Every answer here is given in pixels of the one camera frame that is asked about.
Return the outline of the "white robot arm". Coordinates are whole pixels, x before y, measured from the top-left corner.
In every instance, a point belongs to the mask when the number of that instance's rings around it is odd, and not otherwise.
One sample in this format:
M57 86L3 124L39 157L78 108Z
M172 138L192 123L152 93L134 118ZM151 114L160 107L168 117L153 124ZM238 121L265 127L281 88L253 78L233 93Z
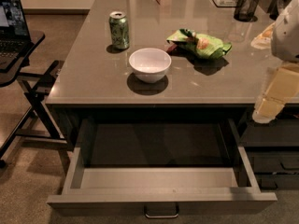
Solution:
M252 118L265 124L272 121L299 93L299 0L291 2L272 25L271 52L282 63L267 72Z

